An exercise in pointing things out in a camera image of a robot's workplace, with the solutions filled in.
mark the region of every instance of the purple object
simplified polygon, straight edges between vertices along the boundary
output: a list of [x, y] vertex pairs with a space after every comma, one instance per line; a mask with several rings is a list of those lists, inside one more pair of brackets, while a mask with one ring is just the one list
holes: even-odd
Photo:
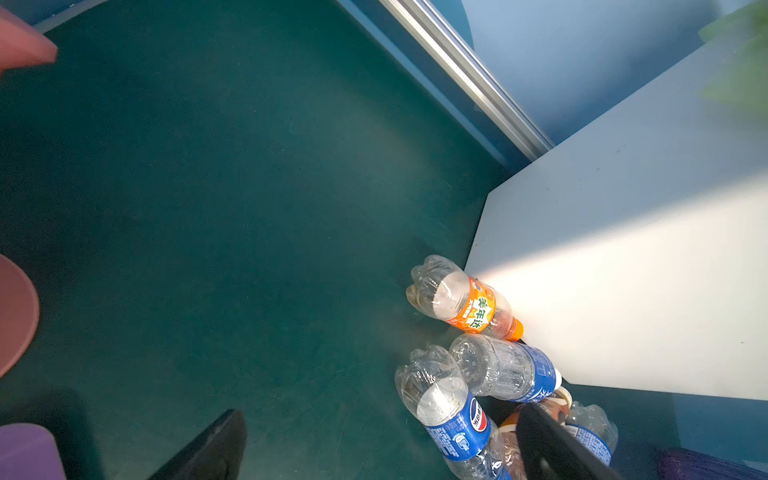
[[53, 435], [30, 423], [0, 427], [0, 478], [66, 480]]
[[686, 449], [670, 449], [659, 461], [661, 480], [768, 480], [768, 473]]

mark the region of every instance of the pepsi logo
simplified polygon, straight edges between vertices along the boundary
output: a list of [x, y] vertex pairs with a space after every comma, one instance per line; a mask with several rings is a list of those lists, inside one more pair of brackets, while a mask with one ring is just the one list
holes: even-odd
[[484, 432], [488, 428], [488, 419], [476, 398], [472, 398], [472, 403], [469, 404], [469, 421], [476, 432]]
[[464, 434], [464, 432], [457, 433], [453, 437], [453, 441], [456, 442], [456, 445], [461, 450], [464, 450], [465, 452], [469, 451], [469, 441], [467, 440], [467, 435]]

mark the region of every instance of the plastic bottle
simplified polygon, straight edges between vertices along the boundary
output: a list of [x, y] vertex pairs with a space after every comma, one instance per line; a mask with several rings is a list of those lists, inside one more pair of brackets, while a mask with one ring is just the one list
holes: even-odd
[[476, 396], [539, 402], [562, 383], [544, 352], [521, 343], [465, 333], [451, 344], [451, 355]]
[[619, 441], [619, 429], [608, 420], [602, 408], [596, 405], [585, 407], [574, 402], [565, 419], [565, 429], [605, 465], [610, 465]]
[[430, 255], [411, 270], [408, 301], [419, 312], [467, 333], [482, 333], [511, 342], [520, 340], [523, 324], [509, 302], [490, 286], [470, 278], [451, 260]]
[[456, 361], [441, 346], [411, 352], [395, 374], [400, 399], [424, 425], [461, 480], [511, 480], [496, 424], [469, 392]]
[[[565, 387], [560, 387], [552, 395], [535, 405], [542, 407], [557, 423], [565, 425], [565, 419], [571, 411], [572, 403], [573, 399], [570, 392]], [[498, 432], [502, 436], [502, 442], [504, 443], [504, 464], [507, 466], [512, 480], [526, 480], [528, 478], [525, 476], [525, 466], [523, 465], [517, 435], [520, 410], [522, 408], [522, 405], [516, 408], [502, 423], [502, 426], [498, 427]]]

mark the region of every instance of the pink stool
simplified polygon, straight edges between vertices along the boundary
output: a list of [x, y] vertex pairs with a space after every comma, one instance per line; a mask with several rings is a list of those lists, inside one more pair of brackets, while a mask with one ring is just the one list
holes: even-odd
[[58, 49], [45, 35], [0, 7], [0, 72], [53, 63]]
[[40, 318], [32, 282], [15, 263], [0, 255], [0, 376], [27, 349]]

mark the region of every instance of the pink chair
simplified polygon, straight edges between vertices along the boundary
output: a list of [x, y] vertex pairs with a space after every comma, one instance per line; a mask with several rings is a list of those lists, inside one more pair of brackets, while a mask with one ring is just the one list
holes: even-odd
[[12, 261], [0, 255], [0, 376], [27, 349], [40, 318], [40, 302], [32, 282]]

